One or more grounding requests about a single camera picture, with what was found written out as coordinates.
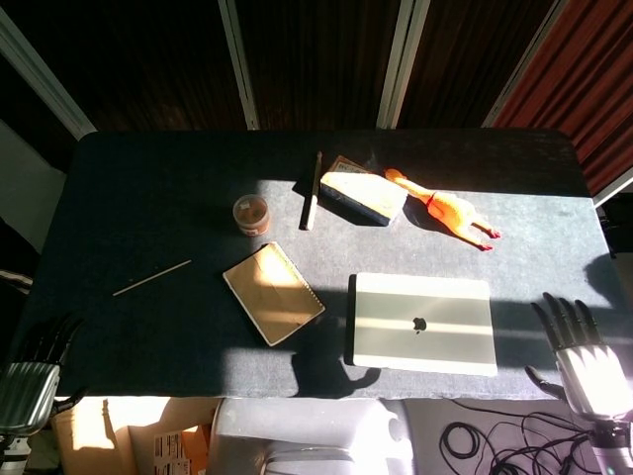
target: wooden stick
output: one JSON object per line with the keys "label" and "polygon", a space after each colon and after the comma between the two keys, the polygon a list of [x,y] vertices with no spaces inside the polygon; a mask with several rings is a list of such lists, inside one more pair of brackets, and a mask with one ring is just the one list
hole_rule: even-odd
{"label": "wooden stick", "polygon": [[320,166],[323,154],[316,154],[315,177],[313,178],[313,193],[308,206],[308,219],[306,220],[306,231],[310,231],[315,225],[315,215],[317,214],[318,186],[320,181]]}
{"label": "wooden stick", "polygon": [[145,282],[149,282],[150,280],[153,280],[157,277],[160,277],[161,275],[165,275],[167,272],[171,272],[172,270],[176,270],[178,267],[182,267],[183,265],[187,265],[191,262],[191,259],[189,260],[185,260],[184,262],[181,262],[179,264],[174,265],[173,267],[169,267],[168,269],[165,269],[163,271],[158,272],[157,274],[154,274],[152,276],[147,277],[146,279],[142,279],[140,281],[138,281],[136,284],[132,284],[128,287],[126,287],[125,289],[121,289],[117,292],[115,292],[114,294],[112,294],[113,297],[117,297],[118,295],[123,294],[124,292],[128,292],[129,290],[134,289],[134,287],[138,287],[139,285],[144,284]]}

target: cardboard box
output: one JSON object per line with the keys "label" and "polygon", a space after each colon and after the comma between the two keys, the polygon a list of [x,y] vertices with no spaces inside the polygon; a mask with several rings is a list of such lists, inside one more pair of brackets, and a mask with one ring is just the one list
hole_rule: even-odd
{"label": "cardboard box", "polygon": [[137,475],[128,426],[114,427],[104,398],[85,398],[51,421],[65,475]]}

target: robotic hand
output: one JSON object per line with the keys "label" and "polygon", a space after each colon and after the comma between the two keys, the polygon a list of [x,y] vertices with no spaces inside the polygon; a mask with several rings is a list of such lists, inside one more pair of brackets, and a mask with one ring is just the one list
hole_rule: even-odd
{"label": "robotic hand", "polygon": [[67,315],[34,326],[18,360],[0,374],[0,475],[22,474],[31,453],[27,437],[87,393],[82,388],[64,401],[54,399],[61,367],[81,323]]}
{"label": "robotic hand", "polygon": [[538,315],[563,380],[563,386],[545,381],[532,366],[525,372],[544,393],[569,403],[593,424],[589,442],[605,475],[633,474],[631,425],[633,396],[620,361],[598,333],[595,319],[580,300],[543,294],[553,319],[537,304]]}

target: gray fabric table cover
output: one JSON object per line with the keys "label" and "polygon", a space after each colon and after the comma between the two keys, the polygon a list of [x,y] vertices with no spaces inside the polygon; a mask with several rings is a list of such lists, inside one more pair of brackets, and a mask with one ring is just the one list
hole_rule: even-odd
{"label": "gray fabric table cover", "polygon": [[[300,231],[304,196],[295,190],[310,180],[317,150],[457,192],[503,237],[481,252],[411,199],[387,228],[322,200],[315,229]],[[232,220],[247,193],[269,203],[264,237],[240,235]],[[221,273],[272,240],[326,311],[270,348]],[[488,281],[498,376],[345,364],[347,288],[361,271]],[[558,133],[98,133],[77,147],[18,336],[68,311],[85,320],[61,394],[87,385],[98,395],[543,398],[523,373],[532,364],[558,379],[529,307],[543,291],[584,300],[630,374],[627,304],[574,150]]]}

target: rubber chicken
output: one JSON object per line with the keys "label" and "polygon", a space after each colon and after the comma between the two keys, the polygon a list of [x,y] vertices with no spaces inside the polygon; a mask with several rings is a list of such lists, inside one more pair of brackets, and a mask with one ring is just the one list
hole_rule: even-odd
{"label": "rubber chicken", "polygon": [[491,250],[490,244],[483,243],[471,232],[470,226],[482,229],[491,238],[500,238],[501,234],[489,225],[477,213],[475,207],[466,200],[462,200],[451,193],[428,190],[408,180],[399,171],[389,168],[385,170],[385,177],[389,181],[405,188],[409,195],[417,198],[426,205],[429,215],[448,228],[455,236],[470,242],[481,250]]}

